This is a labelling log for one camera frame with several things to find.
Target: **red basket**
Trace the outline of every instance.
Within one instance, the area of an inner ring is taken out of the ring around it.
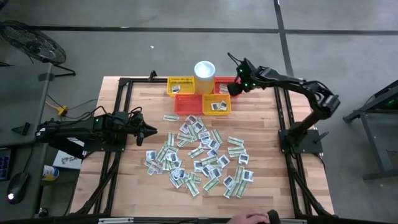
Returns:
[[[216,77],[214,80],[213,94],[220,93],[220,84],[230,84],[235,81],[235,77]]]
[[[197,94],[176,94],[174,112],[178,115],[203,114],[202,98],[202,95]]]

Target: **person's hand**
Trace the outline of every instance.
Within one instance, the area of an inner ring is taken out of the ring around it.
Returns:
[[[268,214],[258,210],[251,210],[235,215],[227,224],[257,224],[261,222],[269,223]]]

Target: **wooden table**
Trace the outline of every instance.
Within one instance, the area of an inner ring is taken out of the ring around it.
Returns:
[[[103,105],[107,111],[113,110],[119,78],[104,77],[98,106]],[[307,99],[296,93],[290,93],[290,98],[295,119],[303,120],[310,113]],[[222,184],[206,193],[203,186],[209,179],[199,174],[203,177],[198,186],[200,194],[193,198],[185,186],[175,189],[169,181],[168,173],[152,177],[147,175],[147,167],[144,165],[145,151],[159,151],[167,140],[167,133],[178,133],[186,116],[181,116],[177,122],[164,121],[163,115],[174,113],[174,99],[166,94],[166,85],[135,83],[130,110],[141,106],[146,123],[156,127],[158,134],[145,138],[141,147],[136,146],[134,137],[128,138],[119,166],[112,216],[228,218],[244,209],[261,208],[264,211],[275,209],[281,217],[293,217],[286,163],[280,152],[277,137],[280,127],[274,89],[254,90],[232,98],[231,101],[233,112],[230,115],[200,117],[208,129],[220,131],[224,143],[220,146],[219,155],[228,155],[227,147],[233,146],[226,142],[228,136],[244,140],[244,146],[250,155],[249,164],[245,167],[254,171],[254,182],[248,185],[242,199],[233,197],[228,200],[223,197],[226,188]],[[182,167],[187,171],[193,171],[193,159],[187,154],[198,147],[198,144],[198,141],[188,144],[178,151],[179,158],[183,160]],[[71,212],[78,210],[97,187],[103,157],[103,152],[96,152],[83,161]],[[303,154],[302,157],[309,189],[325,209],[333,213],[321,162],[313,155]],[[232,158],[231,163],[223,169],[223,178],[226,175],[234,176],[237,165],[237,158]],[[301,190],[297,193],[300,208],[304,211]],[[106,204],[106,196],[107,194],[104,194],[103,207]]]

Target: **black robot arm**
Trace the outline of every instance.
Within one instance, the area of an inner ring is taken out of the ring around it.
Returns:
[[[238,65],[236,81],[228,85],[229,94],[235,96],[242,91],[249,92],[255,88],[265,89],[267,87],[281,87],[305,95],[310,103],[312,112],[301,122],[294,123],[287,136],[291,146],[302,141],[307,129],[320,119],[327,119],[336,111],[340,105],[338,95],[334,95],[324,84],[318,81],[306,81],[300,78],[288,77],[279,74],[269,67],[258,67],[248,60],[240,61],[231,57]]]
[[[104,111],[103,115],[91,116],[94,110],[78,121],[51,119],[37,127],[36,141],[80,159],[83,151],[123,151],[128,134],[137,136],[137,145],[141,146],[144,138],[156,134],[157,129],[145,123],[139,108],[142,110],[138,107],[130,113]]]

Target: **concrete floor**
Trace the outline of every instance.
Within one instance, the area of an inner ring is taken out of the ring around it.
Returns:
[[[398,1],[280,0],[286,29],[397,30]],[[276,29],[272,0],[13,0],[0,19],[30,25],[120,27],[212,27]],[[96,98],[102,77],[109,75],[188,76],[199,60],[216,65],[218,75],[233,75],[231,52],[255,65],[285,73],[278,34],[45,32],[67,53],[63,64],[76,77],[54,80],[49,94],[65,105]],[[396,222],[398,179],[364,182],[378,171],[362,124],[341,119],[373,93],[397,79],[398,35],[288,35],[296,77],[325,83],[340,95],[334,116],[317,125],[330,134],[323,140],[326,176],[335,213],[344,218]],[[0,61],[29,64],[26,55],[0,42]],[[95,104],[70,116],[92,110]],[[46,110],[44,119],[55,116]],[[46,190],[44,204],[52,215],[64,213],[73,183]]]

